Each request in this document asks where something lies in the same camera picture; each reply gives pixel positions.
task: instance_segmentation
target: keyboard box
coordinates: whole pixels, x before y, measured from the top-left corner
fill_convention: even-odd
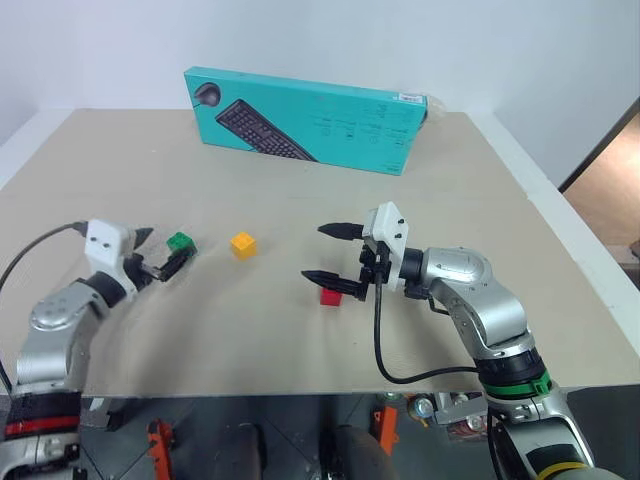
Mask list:
[[[400,175],[427,97],[192,67],[204,143]]]

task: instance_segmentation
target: green cube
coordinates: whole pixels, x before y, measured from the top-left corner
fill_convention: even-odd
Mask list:
[[[190,248],[192,250],[192,255],[197,252],[196,244],[191,240],[191,237],[182,232],[177,232],[173,237],[167,240],[167,246],[171,250],[171,253],[182,250],[183,248]]]

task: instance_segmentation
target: red cube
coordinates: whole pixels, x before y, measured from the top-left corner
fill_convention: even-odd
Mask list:
[[[332,307],[339,307],[342,302],[342,294],[329,290],[328,288],[322,289],[320,295],[320,305],[330,305]]]

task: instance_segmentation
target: green band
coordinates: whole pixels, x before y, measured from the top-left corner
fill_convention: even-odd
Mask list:
[[[500,395],[503,397],[522,396],[522,395],[544,395],[549,393],[549,384],[551,376],[548,371],[544,371],[540,378],[531,380],[521,385],[507,385],[504,387],[496,387],[495,385],[486,385],[483,383],[485,391],[490,395]]]

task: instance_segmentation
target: computer mouse image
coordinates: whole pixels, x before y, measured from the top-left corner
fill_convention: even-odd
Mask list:
[[[220,103],[220,87],[211,82],[203,83],[193,96],[198,99],[201,105],[215,107]]]

